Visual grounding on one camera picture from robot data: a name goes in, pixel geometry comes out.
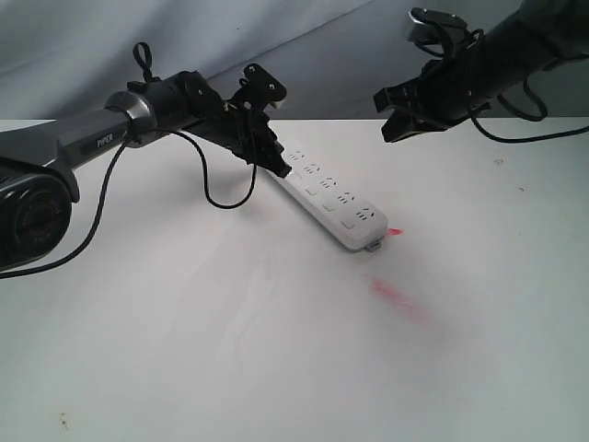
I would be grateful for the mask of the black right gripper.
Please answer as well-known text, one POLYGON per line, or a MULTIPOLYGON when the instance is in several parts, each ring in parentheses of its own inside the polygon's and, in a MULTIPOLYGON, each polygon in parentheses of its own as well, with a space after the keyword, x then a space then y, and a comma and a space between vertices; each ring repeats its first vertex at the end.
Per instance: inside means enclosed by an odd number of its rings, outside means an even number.
POLYGON ((487 57, 460 57, 430 62, 419 77, 383 87, 373 96, 378 113, 392 111, 381 128, 386 143, 444 132, 472 112, 491 108, 492 62, 487 57))

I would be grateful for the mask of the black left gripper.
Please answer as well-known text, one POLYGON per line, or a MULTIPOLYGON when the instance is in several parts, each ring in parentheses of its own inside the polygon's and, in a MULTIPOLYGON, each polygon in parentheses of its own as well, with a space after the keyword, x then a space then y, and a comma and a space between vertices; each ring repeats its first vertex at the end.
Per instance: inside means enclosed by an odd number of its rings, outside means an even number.
POLYGON ((179 74, 177 86, 188 103, 191 120, 183 129, 230 150, 236 157, 253 161, 278 178, 292 167, 282 157, 284 151, 270 129, 263 111, 224 99, 196 72, 179 74))

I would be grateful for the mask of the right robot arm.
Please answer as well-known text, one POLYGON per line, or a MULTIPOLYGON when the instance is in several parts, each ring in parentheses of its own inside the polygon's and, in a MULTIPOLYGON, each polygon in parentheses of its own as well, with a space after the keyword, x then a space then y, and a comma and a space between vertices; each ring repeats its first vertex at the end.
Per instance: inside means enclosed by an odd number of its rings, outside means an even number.
POLYGON ((420 74, 374 96, 390 116, 385 142, 440 133, 476 122, 493 100, 513 116, 541 122, 549 111, 529 86, 531 75, 588 58, 585 1, 524 1, 488 32, 425 7, 409 12, 407 41, 432 56, 420 74))

